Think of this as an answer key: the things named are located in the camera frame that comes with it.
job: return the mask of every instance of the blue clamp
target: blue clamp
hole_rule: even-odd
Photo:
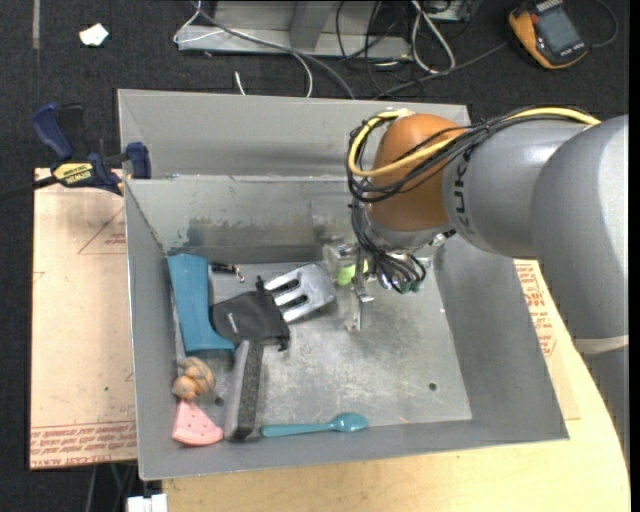
[[[151,161],[149,151],[142,142],[132,142],[125,150],[133,165],[133,177],[141,179],[151,178]]]
[[[50,168],[52,177],[34,183],[34,189],[60,183],[65,187],[95,187],[121,195],[122,180],[110,167],[125,160],[133,164],[133,177],[151,177],[149,152],[141,142],[131,143],[125,153],[106,159],[100,153],[87,151],[82,105],[58,108],[56,102],[48,103],[31,117],[31,125],[38,138],[58,157]]]

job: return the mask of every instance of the yellow cable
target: yellow cable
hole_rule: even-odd
[[[588,124],[591,126],[600,123],[600,120],[596,119],[593,116],[590,116],[588,114],[583,114],[582,112],[578,112],[577,110],[571,110],[569,108],[561,108],[561,107],[532,108],[529,110],[525,110],[524,112],[520,112],[519,114],[510,116],[507,119],[516,119],[518,117],[529,117],[529,116],[537,116],[537,115],[544,115],[544,114],[552,114],[557,116],[568,117],[575,121],[579,121],[583,124]]]
[[[432,154],[436,153],[443,147],[449,144],[452,144],[457,139],[457,137],[454,137],[452,139],[439,142],[437,144],[424,148],[420,151],[417,151],[403,158],[402,160],[398,160],[396,162],[385,165],[383,167],[378,167],[377,169],[370,169],[368,171],[363,171],[361,169],[358,169],[358,167],[356,166],[356,152],[357,152],[357,149],[360,147],[360,144],[362,143],[362,141],[366,138],[366,136],[381,122],[397,119],[401,115],[406,115],[406,114],[412,114],[412,112],[409,112],[407,110],[388,110],[388,111],[380,112],[379,114],[376,114],[374,117],[370,118],[365,123],[364,128],[355,137],[353,144],[351,145],[351,150],[349,151],[349,155],[347,158],[347,166],[349,167],[349,171],[351,171],[356,176],[361,176],[363,178],[370,177],[370,176],[381,176],[383,174],[391,174],[392,172],[398,171],[399,169],[406,167],[407,165],[418,163],[418,161],[421,161],[430,157]],[[581,122],[586,125],[591,125],[591,126],[600,123],[600,121],[593,116],[583,114],[576,110],[571,110],[568,108],[561,108],[561,107],[532,108],[529,110],[525,110],[524,112],[514,114],[513,116],[510,116],[506,119],[510,120],[510,119],[516,119],[520,117],[530,117],[530,116],[545,115],[545,114],[552,114],[552,115],[567,117],[569,119],[573,119],[575,121]]]

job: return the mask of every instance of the wire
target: wire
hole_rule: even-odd
[[[109,467],[111,468],[111,473],[113,474],[113,479],[116,481],[116,486],[120,488],[122,484],[122,478],[120,478],[120,472],[118,471],[118,466],[115,462],[110,462]]]
[[[373,130],[410,114],[409,111],[404,109],[380,112],[352,131],[346,167],[349,190],[358,201],[373,203],[385,200],[395,194],[407,193],[439,174],[442,171],[442,167],[437,167],[438,164],[446,163],[465,152],[473,150],[479,143],[486,140],[496,131],[513,124],[528,120],[558,118],[570,119],[587,126],[593,126],[600,122],[587,112],[577,108],[553,105],[525,107],[488,121],[441,130],[411,148],[391,164],[377,169],[365,171],[361,168],[361,164],[359,166],[356,165],[356,162],[362,157],[367,137]],[[388,175],[390,173],[402,174],[402,177],[384,185],[373,185],[369,181],[370,177]]]
[[[456,59],[455,59],[455,57],[453,55],[453,51],[451,50],[451,47],[445,41],[444,37],[442,37],[442,34],[436,28],[436,26],[433,24],[433,21],[431,21],[429,16],[427,16],[427,13],[424,12],[424,9],[420,5],[420,3],[417,0],[412,0],[411,1],[411,5],[413,5],[413,7],[416,9],[416,11],[418,11],[418,14],[416,16],[416,21],[414,22],[413,29],[411,30],[411,51],[412,51],[412,54],[413,54],[413,59],[415,60],[416,64],[418,65],[418,67],[420,69],[422,69],[423,71],[426,71],[427,73],[431,73],[431,74],[444,73],[446,71],[452,70],[456,66]],[[427,66],[423,62],[423,60],[418,55],[416,39],[417,39],[417,35],[418,35],[418,27],[420,26],[420,18],[424,19],[425,23],[429,26],[429,29],[431,30],[431,32],[433,32],[433,35],[436,36],[436,39],[438,40],[440,45],[444,48],[445,52],[447,52],[447,56],[449,57],[450,64],[449,64],[449,67],[446,70],[438,71],[438,70],[430,68],[429,66]]]
[[[240,93],[241,93],[243,96],[246,96],[246,95],[247,95],[247,93],[246,93],[246,92],[244,92],[244,89],[242,88],[242,82],[240,81],[240,74],[239,74],[237,71],[234,71],[234,72],[233,72],[233,76],[234,76],[234,78],[236,79],[236,84],[238,84],[238,89],[240,89]]]
[[[176,44],[178,44],[178,43],[190,43],[190,42],[193,42],[193,41],[199,41],[200,39],[204,39],[205,37],[209,37],[209,36],[213,36],[213,35],[217,35],[217,34],[224,34],[225,33],[225,30],[220,29],[220,30],[217,30],[215,32],[209,32],[207,34],[203,34],[201,36],[194,37],[192,39],[181,39],[181,40],[178,40],[178,33],[181,32],[185,27],[191,25],[198,18],[198,16],[200,14],[202,14],[204,18],[207,18],[206,13],[204,13],[202,11],[202,0],[200,0],[197,4],[194,4],[193,2],[191,2],[191,3],[195,7],[196,12],[175,33],[175,35],[173,36],[173,42],[174,43],[176,43]],[[307,66],[307,63],[299,55],[297,55],[295,53],[291,53],[291,55],[298,62],[300,62],[300,64],[302,64],[302,66],[304,67],[305,72],[307,73],[307,77],[309,78],[309,88],[307,90],[307,95],[305,97],[306,98],[310,98],[311,94],[313,93],[313,73],[311,73],[311,70],[309,69],[309,66]],[[235,76],[236,83],[238,84],[238,87],[240,88],[240,92],[242,93],[243,96],[246,96],[246,93],[245,93],[244,89],[242,88],[242,84],[240,83],[240,76],[238,75],[237,71],[235,72],[234,76]]]
[[[122,498],[127,497],[126,495],[129,494],[136,476],[135,468],[136,466],[132,464],[125,470],[122,481],[118,486],[118,493],[111,507],[111,512],[116,512],[120,508],[120,505],[122,505]]]
[[[213,36],[215,34],[220,34],[220,33],[223,32],[222,30],[220,30],[218,32],[211,32],[210,34],[204,34],[202,36],[194,37],[193,39],[181,39],[181,40],[178,40],[178,34],[180,32],[182,32],[185,28],[187,28],[189,25],[191,25],[194,21],[196,21],[196,19],[198,19],[198,16],[200,16],[201,12],[202,12],[202,0],[198,0],[198,4],[196,5],[196,12],[173,35],[173,42],[175,44],[191,43],[193,41],[199,41],[200,39],[204,39],[205,37]]]
[[[489,55],[491,55],[493,53],[496,53],[499,50],[502,50],[507,45],[508,45],[507,42],[500,43],[495,48],[492,48],[491,50],[489,50],[489,51],[487,51],[487,52],[485,52],[485,53],[483,53],[481,55],[478,55],[477,57],[474,57],[473,59],[471,59],[471,60],[469,60],[467,62],[459,64],[455,68],[449,69],[447,71],[443,71],[441,73],[437,73],[437,74],[433,74],[433,75],[426,75],[426,76],[423,76],[421,78],[416,78],[415,80],[412,80],[412,81],[407,82],[405,84],[396,85],[395,87],[391,87],[390,89],[387,89],[383,93],[378,94],[377,96],[374,96],[372,99],[373,100],[379,100],[379,99],[382,99],[382,98],[387,97],[387,96],[391,97],[392,94],[394,94],[394,93],[396,93],[398,91],[401,91],[403,89],[406,89],[407,87],[411,87],[412,85],[421,85],[421,84],[423,84],[424,82],[426,82],[428,80],[433,80],[434,78],[439,78],[441,76],[447,76],[450,73],[453,73],[454,71],[459,71],[459,70],[464,69],[464,68],[466,68],[468,66],[471,66],[472,64],[475,64],[476,62],[488,57]]]
[[[373,74],[371,73],[371,67],[370,67],[370,62],[369,62],[369,35],[371,34],[371,28],[373,26],[373,20],[375,19],[377,13],[378,13],[378,9],[380,8],[380,4],[382,3],[381,0],[377,0],[376,3],[374,4],[373,8],[371,9],[371,16],[369,16],[369,23],[367,24],[367,32],[364,36],[364,68],[367,72],[367,76],[369,77],[369,81],[371,82],[371,84],[375,87],[375,89],[379,92],[379,93],[383,93],[384,91],[380,88],[380,86],[378,85],[378,82],[376,82],[376,79],[373,77]]]
[[[449,7],[451,7],[451,4],[453,3],[453,0],[447,0],[445,2],[442,2],[444,5],[442,7],[438,8],[434,8],[431,7],[431,9],[429,10],[429,14],[438,14],[441,12],[445,12],[449,9]]]
[[[191,2],[191,5],[193,5],[196,9],[198,8],[198,5],[195,2]],[[228,34],[231,34],[233,36],[239,37],[241,39],[244,39],[246,41],[251,41],[257,44],[261,44],[262,46],[266,46],[268,48],[275,48],[278,50],[281,50],[285,53],[291,54],[291,55],[297,55],[299,58],[301,59],[307,59],[309,62],[313,62],[314,64],[320,66],[322,69],[324,69],[325,71],[327,71],[342,87],[342,89],[344,90],[344,92],[347,94],[347,96],[349,96],[350,99],[355,100],[356,97],[353,94],[353,91],[351,90],[351,88],[349,87],[349,85],[344,81],[344,79],[338,74],[336,73],[333,69],[331,69],[329,66],[327,66],[324,62],[322,62],[319,59],[316,59],[315,57],[312,57],[309,54],[300,52],[298,50],[294,50],[293,48],[289,48],[286,46],[283,46],[281,44],[277,44],[277,43],[273,43],[271,41],[265,41],[263,39],[258,39],[257,37],[253,37],[250,36],[248,34],[243,34],[242,32],[238,32],[236,30],[232,30],[228,27],[225,27],[224,25],[221,25],[220,23],[218,23],[217,21],[215,21],[211,16],[209,16],[206,12],[201,11],[200,15],[205,18],[209,23],[211,23],[213,26],[218,27],[219,29],[227,32]]]
[[[373,260],[372,271],[378,275],[384,275],[391,287],[398,293],[404,294],[407,291],[417,291],[420,283],[424,281],[427,275],[424,265],[412,254],[394,256],[376,247],[358,222],[358,212],[361,208],[362,205],[354,199],[351,204],[351,226],[358,240],[358,245]],[[398,278],[404,281],[402,286],[400,286]]]
[[[613,9],[611,9],[611,7],[607,5],[603,0],[595,0],[595,1],[606,9],[606,11],[609,13],[609,16],[611,16],[611,19],[613,20],[613,33],[611,34],[611,36],[609,36],[609,38],[602,41],[601,43],[591,44],[591,48],[602,48],[615,41],[615,39],[618,37],[618,31],[620,30],[620,27],[618,25],[618,18],[613,12]]]
[[[298,62],[300,62],[300,64],[302,64],[305,71],[307,72],[307,77],[309,78],[309,87],[307,89],[307,94],[305,98],[310,98],[311,94],[313,93],[313,73],[311,73],[309,66],[307,66],[307,63],[300,56],[296,55],[295,53],[292,53],[291,56],[294,57]],[[240,73],[238,73],[237,71],[234,71],[233,76],[235,78],[236,84],[238,85],[238,88],[240,89],[240,92],[242,93],[243,96],[246,96],[247,93],[242,87],[242,82],[240,81]]]
[[[91,471],[91,481],[89,482],[89,492],[87,493],[87,502],[84,506],[84,512],[90,512],[93,505],[93,495],[95,494],[96,488],[96,475],[98,474],[98,465],[95,464],[93,466],[93,471]]]
[[[357,57],[358,55],[362,55],[366,50],[369,50],[374,46],[376,46],[378,43],[381,43],[384,40],[384,38],[389,35],[389,32],[393,29],[393,27],[395,27],[400,21],[399,18],[396,18],[395,20],[393,20],[391,25],[389,25],[389,27],[386,29],[384,34],[382,34],[380,37],[372,41],[370,44],[367,44],[365,42],[365,45],[362,48],[347,55],[346,50],[344,48],[343,41],[342,41],[342,30],[340,29],[340,13],[342,12],[342,8],[344,7],[344,4],[345,4],[344,0],[338,4],[338,8],[336,9],[336,16],[335,16],[336,37],[338,39],[338,46],[340,47],[340,53],[342,54],[343,61],[348,61],[353,59],[354,57]]]

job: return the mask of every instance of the teal plastic spoon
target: teal plastic spoon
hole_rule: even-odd
[[[264,437],[292,436],[295,434],[308,434],[311,432],[325,432],[334,430],[336,432],[356,432],[367,428],[369,421],[362,414],[355,412],[345,412],[338,414],[327,423],[308,423],[303,425],[264,425],[260,428],[260,433]]]

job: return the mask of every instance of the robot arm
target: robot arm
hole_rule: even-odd
[[[374,168],[362,170],[360,147],[382,125]],[[628,116],[600,123],[574,109],[536,108],[462,128],[387,111],[352,134],[347,172],[369,268],[398,291],[419,284],[420,273],[406,271],[413,253],[436,250],[453,232],[485,251],[537,259],[628,436]]]

